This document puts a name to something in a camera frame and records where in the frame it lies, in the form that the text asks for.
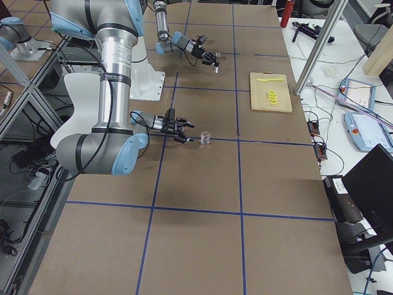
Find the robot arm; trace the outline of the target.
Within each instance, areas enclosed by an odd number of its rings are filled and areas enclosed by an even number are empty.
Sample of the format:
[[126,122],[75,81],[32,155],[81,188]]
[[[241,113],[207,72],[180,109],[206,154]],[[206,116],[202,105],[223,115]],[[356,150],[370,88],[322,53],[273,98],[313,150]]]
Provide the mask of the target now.
[[94,40],[101,47],[98,121],[87,134],[72,134],[56,147],[61,166],[72,173],[127,175],[139,151],[149,144],[149,130],[174,136],[178,143],[191,139],[187,119],[170,108],[165,116],[129,112],[132,50],[144,34],[139,1],[53,1],[52,26],[70,37]]
[[220,53],[208,51],[203,47],[207,41],[207,36],[198,35],[195,39],[191,39],[180,31],[170,33],[167,20],[167,7],[170,4],[180,2],[182,1],[152,1],[152,9],[155,13],[157,25],[158,42],[155,45],[157,53],[182,52],[192,66],[196,66],[198,60],[200,60],[203,65],[213,66],[214,72],[218,73]]

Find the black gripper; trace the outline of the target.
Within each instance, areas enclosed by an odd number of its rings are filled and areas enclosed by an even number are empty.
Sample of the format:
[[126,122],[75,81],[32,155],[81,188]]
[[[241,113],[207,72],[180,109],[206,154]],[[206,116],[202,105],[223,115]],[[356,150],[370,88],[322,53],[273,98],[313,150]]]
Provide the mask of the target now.
[[185,128],[185,127],[190,127],[194,128],[195,125],[192,124],[188,119],[183,118],[183,117],[177,117],[175,116],[176,111],[174,108],[169,108],[165,114],[165,116],[162,119],[162,129],[161,132],[169,135],[174,135],[174,141],[185,144],[188,142],[193,142],[194,139],[191,137],[188,137],[183,130],[177,130],[178,128]]
[[196,39],[192,39],[193,44],[191,54],[197,59],[202,60],[202,64],[208,66],[219,66],[219,54],[214,52],[206,52],[203,48],[203,44],[206,42],[207,37],[205,35],[197,36]]

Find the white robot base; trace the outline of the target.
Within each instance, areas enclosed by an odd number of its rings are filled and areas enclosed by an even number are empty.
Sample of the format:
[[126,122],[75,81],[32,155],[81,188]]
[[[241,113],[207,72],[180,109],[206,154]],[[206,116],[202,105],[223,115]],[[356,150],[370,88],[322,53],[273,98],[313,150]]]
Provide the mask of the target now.
[[149,63],[143,37],[133,47],[131,60],[130,99],[159,101],[165,81],[165,73],[154,70]]

